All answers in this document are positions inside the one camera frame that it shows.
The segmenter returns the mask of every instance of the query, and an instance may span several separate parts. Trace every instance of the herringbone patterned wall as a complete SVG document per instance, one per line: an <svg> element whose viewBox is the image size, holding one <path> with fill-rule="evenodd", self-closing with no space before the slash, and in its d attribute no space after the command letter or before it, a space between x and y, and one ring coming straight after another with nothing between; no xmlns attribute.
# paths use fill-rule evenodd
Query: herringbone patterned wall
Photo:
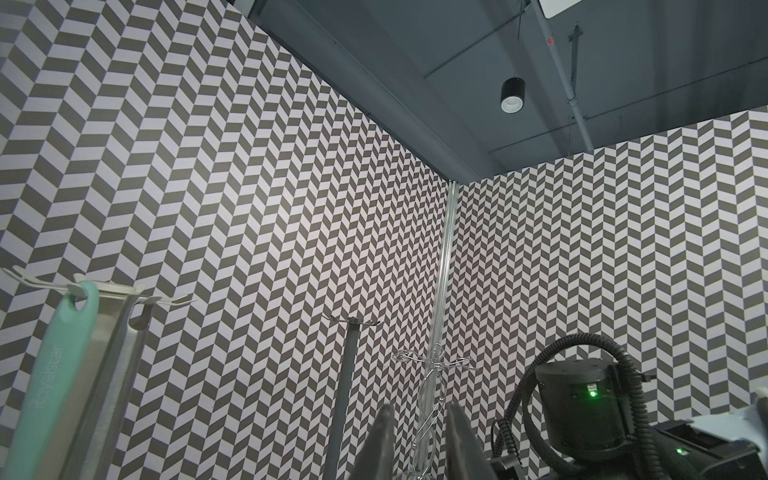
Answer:
<svg viewBox="0 0 768 480"><path fill-rule="evenodd" d="M448 392L483 438L568 333L616 339L658 373L654 420L745 406L768 385L768 109L484 180L458 211L448 351L479 370Z"/></svg>
<svg viewBox="0 0 768 480"><path fill-rule="evenodd" d="M344 333L321 312L388 323L343 462L386 401L413 434L421 369L391 355L425 348L446 183L225 5L0 2L2 265L197 297L155 310L110 478L317 478ZM2 460L60 297L0 287Z"/></svg>

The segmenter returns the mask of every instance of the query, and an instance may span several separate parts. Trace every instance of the black cylindrical light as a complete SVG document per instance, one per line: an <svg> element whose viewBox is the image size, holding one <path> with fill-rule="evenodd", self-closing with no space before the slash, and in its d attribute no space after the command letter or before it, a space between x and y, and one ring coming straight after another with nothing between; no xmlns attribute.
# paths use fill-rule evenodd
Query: black cylindrical light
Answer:
<svg viewBox="0 0 768 480"><path fill-rule="evenodd" d="M502 85L502 110L514 114L523 108L525 81L519 77L509 78Z"/></svg>

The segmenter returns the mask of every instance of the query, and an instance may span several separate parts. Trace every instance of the black device housing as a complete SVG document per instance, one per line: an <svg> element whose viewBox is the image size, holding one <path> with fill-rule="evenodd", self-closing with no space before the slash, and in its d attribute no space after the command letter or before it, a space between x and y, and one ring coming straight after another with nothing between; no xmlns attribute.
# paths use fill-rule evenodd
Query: black device housing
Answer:
<svg viewBox="0 0 768 480"><path fill-rule="evenodd" d="M695 429L684 420L654 426L666 450L683 456L707 480L768 480L757 447Z"/></svg>
<svg viewBox="0 0 768 480"><path fill-rule="evenodd" d="M628 436L634 428L616 368L603 359L536 367L552 448L585 463L605 462L631 451Z"/></svg>

